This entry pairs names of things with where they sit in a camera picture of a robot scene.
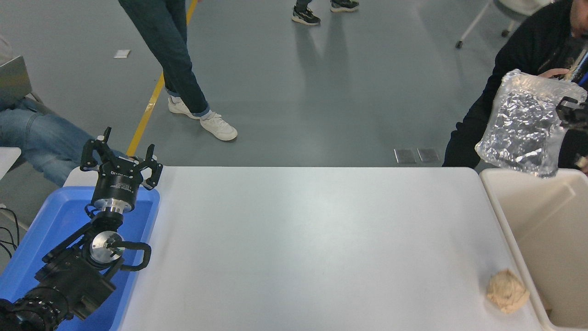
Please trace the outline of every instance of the laptop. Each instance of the laptop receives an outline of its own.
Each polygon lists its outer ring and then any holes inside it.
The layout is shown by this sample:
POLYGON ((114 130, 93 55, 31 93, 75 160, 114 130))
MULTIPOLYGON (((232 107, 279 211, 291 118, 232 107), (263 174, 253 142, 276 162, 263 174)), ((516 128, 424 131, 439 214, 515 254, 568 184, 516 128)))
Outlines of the laptop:
POLYGON ((0 65, 0 111, 31 92, 31 81, 22 56, 0 65))

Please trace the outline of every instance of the white sneaker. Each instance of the white sneaker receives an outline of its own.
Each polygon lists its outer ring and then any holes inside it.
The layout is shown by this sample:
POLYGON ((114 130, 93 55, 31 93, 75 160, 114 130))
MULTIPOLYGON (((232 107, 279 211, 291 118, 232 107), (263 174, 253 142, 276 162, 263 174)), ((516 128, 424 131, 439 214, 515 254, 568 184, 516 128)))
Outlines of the white sneaker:
POLYGON ((200 120, 200 125, 222 141, 233 140, 237 137, 237 130, 225 122, 220 114, 215 112, 212 112, 207 119, 200 120))
POLYGON ((168 98, 168 109, 169 109, 169 111, 171 111, 174 114, 184 114, 193 120, 200 120, 200 117, 194 116, 190 112, 190 110, 188 109, 186 104, 183 103, 183 101, 180 101, 179 103, 175 104, 175 103, 173 103, 172 98, 169 97, 168 98))

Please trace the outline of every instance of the yellow floor line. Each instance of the yellow floor line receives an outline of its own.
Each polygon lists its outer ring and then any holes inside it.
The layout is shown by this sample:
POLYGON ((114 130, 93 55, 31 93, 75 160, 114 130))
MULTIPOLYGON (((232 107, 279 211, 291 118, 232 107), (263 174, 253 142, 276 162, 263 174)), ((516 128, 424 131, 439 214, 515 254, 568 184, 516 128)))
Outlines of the yellow floor line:
MULTIPOLYGON (((186 25, 190 23, 190 20, 192 19, 192 14, 194 13, 194 10, 196 9, 197 4, 198 4, 198 0, 192 0, 192 3, 190 4, 188 11, 186 12, 186 25)), ((133 135, 133 139, 131 139, 131 144, 129 145, 129 148, 126 150, 126 155, 129 155, 129 156, 135 155, 135 152, 137 151, 137 146, 141 142, 141 137, 143 137, 143 133, 145 132, 145 128, 147 127, 147 123, 149 122, 149 118, 151 117, 151 112, 153 111, 153 108, 155 107, 155 103, 157 102, 157 99, 159 98, 159 94, 161 93, 162 89, 163 89, 163 73, 161 73, 161 75, 159 75, 159 80, 157 81, 157 84, 155 85, 155 89, 153 90, 153 94, 151 95, 151 98, 149 99, 149 103, 147 104, 147 107, 145 108, 145 112, 143 113, 143 117, 141 117, 141 121, 139 122, 139 125, 137 126, 137 130, 135 130, 135 134, 133 135)))

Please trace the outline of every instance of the beige bin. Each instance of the beige bin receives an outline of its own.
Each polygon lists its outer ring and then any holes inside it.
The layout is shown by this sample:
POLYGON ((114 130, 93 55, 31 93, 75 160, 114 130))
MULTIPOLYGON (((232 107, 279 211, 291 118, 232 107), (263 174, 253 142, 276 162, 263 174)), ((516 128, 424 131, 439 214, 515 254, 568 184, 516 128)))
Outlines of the beige bin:
POLYGON ((544 329, 588 331, 586 175, 560 169, 541 179, 487 169, 480 178, 544 329))

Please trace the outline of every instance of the shoe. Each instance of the shoe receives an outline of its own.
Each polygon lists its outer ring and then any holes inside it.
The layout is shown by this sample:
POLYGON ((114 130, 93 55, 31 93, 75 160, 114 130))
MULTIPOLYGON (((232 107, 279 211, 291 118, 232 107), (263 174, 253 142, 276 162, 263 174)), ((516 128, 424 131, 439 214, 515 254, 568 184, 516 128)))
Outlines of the shoe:
POLYGON ((237 137, 237 130, 225 122, 220 114, 215 112, 212 112, 207 119, 200 120, 200 125, 222 141, 233 140, 237 137))
POLYGON ((200 117, 194 116, 190 112, 190 110, 188 109, 186 104, 183 103, 183 101, 180 101, 179 103, 175 104, 175 103, 173 103, 172 98, 169 97, 168 98, 168 109, 169 109, 169 111, 171 111, 174 114, 184 114, 193 120, 200 120, 200 117))
POLYGON ((351 0, 331 0, 332 12, 354 12, 359 9, 359 2, 351 0))
POLYGON ((306 25, 319 25, 320 18, 314 16, 312 11, 306 7, 303 11, 297 11, 296 7, 292 11, 292 20, 294 22, 306 24, 306 25))

